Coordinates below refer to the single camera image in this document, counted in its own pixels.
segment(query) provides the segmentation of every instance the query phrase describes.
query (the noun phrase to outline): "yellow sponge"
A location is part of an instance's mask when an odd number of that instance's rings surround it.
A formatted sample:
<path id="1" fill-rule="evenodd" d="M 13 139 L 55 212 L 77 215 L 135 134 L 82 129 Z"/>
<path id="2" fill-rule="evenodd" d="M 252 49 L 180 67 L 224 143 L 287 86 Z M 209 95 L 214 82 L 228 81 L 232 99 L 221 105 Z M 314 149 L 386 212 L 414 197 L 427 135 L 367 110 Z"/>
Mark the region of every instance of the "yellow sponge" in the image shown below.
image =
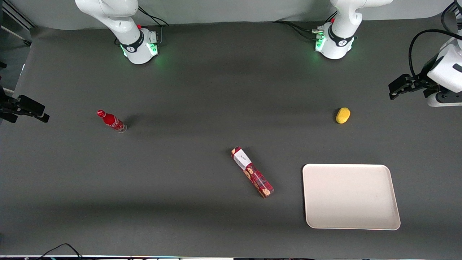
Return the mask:
<path id="1" fill-rule="evenodd" d="M 335 120 L 337 120 L 337 123 L 343 124 L 350 118 L 350 110 L 346 107 L 340 108 L 339 112 L 337 113 L 337 116 L 335 117 Z"/>

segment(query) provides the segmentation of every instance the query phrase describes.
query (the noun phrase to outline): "white tray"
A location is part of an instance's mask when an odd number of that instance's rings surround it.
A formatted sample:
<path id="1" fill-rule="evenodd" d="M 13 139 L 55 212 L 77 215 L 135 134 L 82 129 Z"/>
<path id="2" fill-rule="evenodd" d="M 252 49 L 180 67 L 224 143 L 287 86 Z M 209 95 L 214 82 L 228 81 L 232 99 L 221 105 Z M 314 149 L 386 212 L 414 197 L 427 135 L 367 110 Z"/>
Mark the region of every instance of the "white tray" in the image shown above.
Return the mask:
<path id="1" fill-rule="evenodd" d="M 384 165 L 307 164 L 303 188 L 312 228 L 397 230 L 401 225 Z"/>

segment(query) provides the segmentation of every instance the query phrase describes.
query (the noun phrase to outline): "red bottle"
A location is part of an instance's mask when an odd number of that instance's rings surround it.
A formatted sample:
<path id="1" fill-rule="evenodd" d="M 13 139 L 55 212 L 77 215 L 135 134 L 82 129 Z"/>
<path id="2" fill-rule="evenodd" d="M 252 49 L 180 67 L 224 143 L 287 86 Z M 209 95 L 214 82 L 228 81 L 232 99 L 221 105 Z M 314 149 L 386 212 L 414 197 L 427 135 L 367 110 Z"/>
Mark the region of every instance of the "red bottle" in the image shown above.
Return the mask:
<path id="1" fill-rule="evenodd" d="M 103 110 L 98 110 L 96 114 L 103 119 L 106 125 L 114 130 L 117 130 L 119 133 L 123 133 L 127 130 L 127 126 L 113 114 L 107 114 Z"/>

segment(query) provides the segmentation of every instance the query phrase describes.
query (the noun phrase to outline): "black cable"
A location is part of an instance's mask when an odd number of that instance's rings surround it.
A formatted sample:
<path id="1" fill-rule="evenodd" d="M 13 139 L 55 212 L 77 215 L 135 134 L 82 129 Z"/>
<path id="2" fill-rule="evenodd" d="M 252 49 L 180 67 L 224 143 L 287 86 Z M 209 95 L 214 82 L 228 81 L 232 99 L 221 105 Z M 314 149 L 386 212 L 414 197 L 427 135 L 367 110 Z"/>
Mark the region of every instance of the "black cable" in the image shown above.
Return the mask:
<path id="1" fill-rule="evenodd" d="M 75 254 L 78 256 L 79 260 L 82 260 L 82 255 L 81 255 L 79 252 L 77 252 L 77 250 L 75 250 L 75 248 L 73 248 L 73 247 L 72 247 L 71 245 L 69 245 L 68 243 L 61 244 L 61 245 L 59 245 L 59 246 L 57 246 L 57 247 L 55 247 L 55 248 L 53 248 L 53 249 L 48 250 L 47 252 L 45 252 L 44 254 L 42 254 L 42 256 L 39 256 L 39 257 L 37 257 L 37 258 L 31 258 L 30 260 L 41 259 L 42 257 L 48 255 L 48 253 L 50 253 L 51 251 L 53 251 L 53 250 L 55 250 L 55 249 L 58 249 L 58 248 L 60 248 L 61 246 L 64 246 L 64 245 L 70 247 L 70 248 L 72 249 L 72 251 L 74 251 Z"/>
<path id="2" fill-rule="evenodd" d="M 445 21 L 445 18 L 446 18 L 446 14 L 449 12 L 449 10 L 452 10 L 454 7 L 456 7 L 455 3 L 453 2 L 452 4 L 448 5 L 448 7 L 446 7 L 446 9 L 441 13 L 441 24 L 443 25 L 444 29 L 448 32 L 451 32 L 451 30 L 449 29 L 449 27 L 446 25 L 446 21 Z"/>
<path id="3" fill-rule="evenodd" d="M 336 15 L 337 15 L 337 11 L 335 11 L 333 14 L 331 14 L 331 15 L 329 16 L 329 18 L 327 18 L 326 21 L 325 21 L 324 23 L 329 22 L 329 21 L 332 20 L 332 18 L 334 18 Z"/>
<path id="4" fill-rule="evenodd" d="M 311 30 L 309 30 L 309 29 L 305 29 L 305 28 L 303 28 L 303 27 L 301 27 L 301 26 L 298 26 L 298 25 L 296 25 L 296 24 L 294 24 L 294 23 L 291 23 L 291 22 L 288 22 L 288 21 L 281 21 L 281 20 L 279 20 L 279 21 L 274 21 L 273 23 L 277 23 L 277 24 L 286 24 L 286 25 L 293 26 L 293 27 L 295 27 L 295 28 L 297 28 L 297 29 L 299 29 L 299 30 L 301 30 L 301 31 L 311 32 Z"/>
<path id="5" fill-rule="evenodd" d="M 427 33 L 427 32 L 438 32 L 438 33 L 442 33 L 442 34 L 445 34 L 445 35 L 448 35 L 448 36 L 451 36 L 451 37 L 454 37 L 456 39 L 459 39 L 459 40 L 462 40 L 462 36 L 459 36 L 455 33 L 452 33 L 450 31 L 444 31 L 444 30 L 439 30 L 439 29 L 428 29 L 428 30 L 423 30 L 421 32 L 419 32 L 416 36 L 414 36 L 414 38 L 412 39 L 411 41 L 411 44 L 409 45 L 409 53 L 408 53 L 408 58 L 409 58 L 409 69 L 411 70 L 411 74 L 412 74 L 412 77 L 417 80 L 417 75 L 415 74 L 414 72 L 414 67 L 412 65 L 412 48 L 414 47 L 414 43 L 415 43 L 415 40 L 417 40 L 417 38 L 424 34 L 424 33 Z"/>
<path id="6" fill-rule="evenodd" d="M 273 23 L 277 23 L 277 24 L 287 24 L 287 23 L 283 23 L 283 22 L 284 22 L 284 21 L 274 21 Z M 312 40 L 312 38 L 310 38 L 310 37 L 304 35 L 302 32 L 300 32 L 299 30 L 297 30 L 296 27 L 294 27 L 294 26 L 292 26 L 292 25 L 289 25 L 289 26 L 290 26 L 290 28 L 292 28 L 294 31 L 296 31 L 301 37 L 303 37 L 303 38 L 305 38 L 305 39 L 307 39 L 307 40 L 310 40 L 310 41 Z"/>
<path id="7" fill-rule="evenodd" d="M 142 13 L 144 13 L 145 15 L 151 17 L 152 19 L 161 20 L 164 24 L 166 24 L 167 26 L 170 26 L 170 24 L 168 24 L 167 22 L 165 22 L 165 21 L 162 20 L 161 18 L 155 17 L 155 16 L 152 16 L 152 15 L 148 14 L 148 12 L 146 12 L 146 11 L 145 11 L 143 8 L 141 8 L 140 6 L 138 6 L 138 9 L 139 9 Z"/>
<path id="8" fill-rule="evenodd" d="M 149 15 L 148 13 L 146 13 L 146 12 L 145 12 L 144 10 L 142 10 L 142 9 L 140 9 L 140 11 L 141 11 L 143 14 L 149 16 L 149 18 L 151 18 L 154 22 L 156 22 L 156 24 L 158 24 L 160 27 L 162 27 L 162 25 L 161 25 L 156 19 L 154 19 L 153 17 L 151 17 L 151 15 Z"/>

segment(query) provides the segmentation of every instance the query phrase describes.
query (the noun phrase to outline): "bottle label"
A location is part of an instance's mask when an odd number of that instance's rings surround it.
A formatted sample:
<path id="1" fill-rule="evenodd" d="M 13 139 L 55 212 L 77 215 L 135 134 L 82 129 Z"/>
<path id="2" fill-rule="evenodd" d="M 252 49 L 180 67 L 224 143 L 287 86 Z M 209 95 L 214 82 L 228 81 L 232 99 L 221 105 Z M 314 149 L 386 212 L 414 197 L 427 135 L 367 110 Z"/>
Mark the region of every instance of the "bottle label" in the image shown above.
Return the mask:
<path id="1" fill-rule="evenodd" d="M 123 129 L 123 127 L 124 127 L 123 122 L 120 121 L 115 116 L 114 116 L 114 119 L 115 119 L 114 123 L 108 124 L 108 126 L 111 127 L 114 130 L 121 131 Z"/>

